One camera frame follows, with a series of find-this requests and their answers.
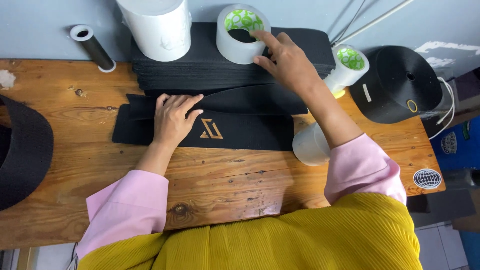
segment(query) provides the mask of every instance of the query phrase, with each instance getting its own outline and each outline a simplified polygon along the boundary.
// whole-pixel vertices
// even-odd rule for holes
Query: wood grain
[[[0,60],[15,86],[0,94],[43,114],[54,133],[51,167],[37,190],[0,212],[0,249],[79,241],[87,228],[85,198],[133,169],[143,146],[113,144],[118,107],[125,94],[142,94],[128,63],[102,73],[88,61]],[[425,190],[413,173],[440,171],[419,117],[396,124],[366,119],[351,96],[339,99],[356,123],[401,167],[407,194]],[[295,116],[295,132],[313,122]],[[0,124],[9,125],[4,106]],[[327,165],[308,167],[292,152],[179,147],[166,177],[166,229],[256,218],[328,206],[323,196]]]

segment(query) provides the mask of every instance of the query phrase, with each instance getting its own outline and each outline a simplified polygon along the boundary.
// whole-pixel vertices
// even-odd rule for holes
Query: globe logo sticker
[[[442,182],[440,174],[432,169],[421,169],[413,175],[415,184],[424,189],[433,189]]]

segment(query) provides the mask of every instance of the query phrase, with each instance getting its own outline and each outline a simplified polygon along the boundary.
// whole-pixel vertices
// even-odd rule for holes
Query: clear tape roll
[[[191,45],[187,0],[117,0],[138,48],[153,60],[173,61]]]
[[[370,68],[367,57],[349,45],[332,48],[335,69],[324,79],[330,92],[337,93],[356,83]]]
[[[253,57],[262,55],[265,43],[240,42],[228,33],[229,30],[241,28],[247,31],[264,30],[271,32],[270,23],[263,13],[245,4],[229,5],[220,12],[217,19],[216,46],[227,60],[236,64],[251,64]]]

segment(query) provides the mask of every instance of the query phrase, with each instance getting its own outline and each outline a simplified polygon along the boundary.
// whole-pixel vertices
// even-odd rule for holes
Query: pink shirt
[[[362,192],[381,193],[407,203],[400,167],[366,134],[332,149],[324,194],[333,204],[344,195]],[[167,193],[165,177],[133,170],[88,197],[90,226],[77,246],[78,258],[104,245],[163,231]]]

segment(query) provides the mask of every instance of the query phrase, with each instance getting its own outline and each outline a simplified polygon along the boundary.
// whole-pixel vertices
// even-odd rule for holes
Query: white tube
[[[382,14],[380,17],[374,19],[373,21],[367,23],[366,25],[364,25],[363,27],[361,27],[360,29],[358,29],[357,31],[351,33],[350,35],[342,38],[341,40],[337,41],[335,44],[334,44],[334,47],[344,43],[345,41],[351,39],[352,37],[360,34],[361,32],[367,30],[370,26],[376,24],[377,22],[385,19],[386,17],[392,15],[393,13],[397,12],[398,10],[400,10],[401,8],[403,8],[404,6],[410,4],[411,2],[413,2],[413,0],[405,0],[403,2],[401,2],[400,4],[398,4],[396,7],[390,9],[389,11],[385,12],[384,14]]]
[[[367,57],[352,46],[340,45],[332,52],[336,66],[324,79],[332,93],[356,83],[370,68]]]
[[[243,43],[230,36],[228,30],[241,28],[247,31],[264,30],[271,32],[270,23],[263,13],[249,5],[235,4],[227,6],[217,19],[216,46],[227,60],[237,64],[251,64],[253,57],[262,55],[265,49],[263,41]]]
[[[330,160],[330,147],[317,122],[293,137],[293,153],[307,166],[323,165]]]
[[[190,49],[187,0],[117,0],[138,48],[153,60],[173,61]]]

